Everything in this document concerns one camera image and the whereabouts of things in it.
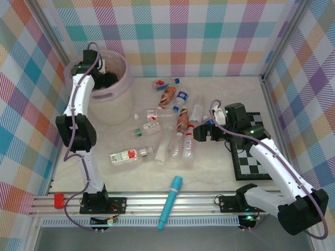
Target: plaid wallpaper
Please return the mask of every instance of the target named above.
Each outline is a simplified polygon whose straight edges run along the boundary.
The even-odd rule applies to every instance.
[[[313,1],[269,89],[294,167],[329,195],[335,234],[335,0]]]
[[[59,149],[63,65],[23,0],[0,0],[0,250],[17,250]]]
[[[95,41],[124,55],[134,76],[148,77],[259,75],[299,0],[39,3],[68,55]]]

